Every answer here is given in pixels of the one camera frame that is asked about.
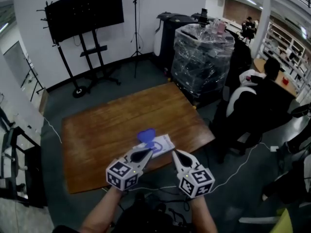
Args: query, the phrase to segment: red object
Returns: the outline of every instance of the red object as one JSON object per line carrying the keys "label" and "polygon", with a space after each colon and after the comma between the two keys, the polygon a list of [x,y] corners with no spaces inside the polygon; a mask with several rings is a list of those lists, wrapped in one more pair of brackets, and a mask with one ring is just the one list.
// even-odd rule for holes
{"label": "red object", "polygon": [[283,82],[285,85],[287,85],[289,81],[283,77],[282,82]]}

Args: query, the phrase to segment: yellow object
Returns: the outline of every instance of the yellow object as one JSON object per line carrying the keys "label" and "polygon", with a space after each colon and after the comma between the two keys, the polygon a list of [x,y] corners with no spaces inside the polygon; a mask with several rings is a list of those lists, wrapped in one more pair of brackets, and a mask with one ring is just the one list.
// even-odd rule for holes
{"label": "yellow object", "polygon": [[288,210],[285,209],[280,220],[276,223],[270,233],[293,233],[293,227]]}

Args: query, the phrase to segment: black monitor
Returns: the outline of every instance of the black monitor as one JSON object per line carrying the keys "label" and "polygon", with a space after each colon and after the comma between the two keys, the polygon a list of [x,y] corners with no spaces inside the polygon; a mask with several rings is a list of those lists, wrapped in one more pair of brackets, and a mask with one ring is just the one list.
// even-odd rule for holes
{"label": "black monitor", "polygon": [[59,0],[45,7],[53,41],[123,23],[122,0]]}

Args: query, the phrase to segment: plastic wrap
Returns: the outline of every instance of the plastic wrap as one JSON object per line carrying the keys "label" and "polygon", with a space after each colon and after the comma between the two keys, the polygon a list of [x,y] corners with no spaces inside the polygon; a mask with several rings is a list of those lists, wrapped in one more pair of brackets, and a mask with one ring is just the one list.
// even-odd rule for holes
{"label": "plastic wrap", "polygon": [[172,76],[195,98],[220,91],[229,72],[234,38],[210,27],[185,25],[175,32]]}

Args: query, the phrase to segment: round wooden table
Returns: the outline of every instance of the round wooden table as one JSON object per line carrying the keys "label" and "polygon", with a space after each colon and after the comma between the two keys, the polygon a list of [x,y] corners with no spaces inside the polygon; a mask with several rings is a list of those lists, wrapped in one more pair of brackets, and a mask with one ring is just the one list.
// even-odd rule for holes
{"label": "round wooden table", "polygon": [[[264,73],[264,64],[266,64],[265,60],[254,59],[254,66],[257,69],[257,71],[260,73]],[[296,98],[297,93],[296,93],[296,89],[295,89],[293,83],[290,80],[288,80],[289,81],[288,84],[284,84],[282,81],[284,77],[285,77],[284,73],[282,71],[279,71],[278,76],[276,78],[276,83]]]}

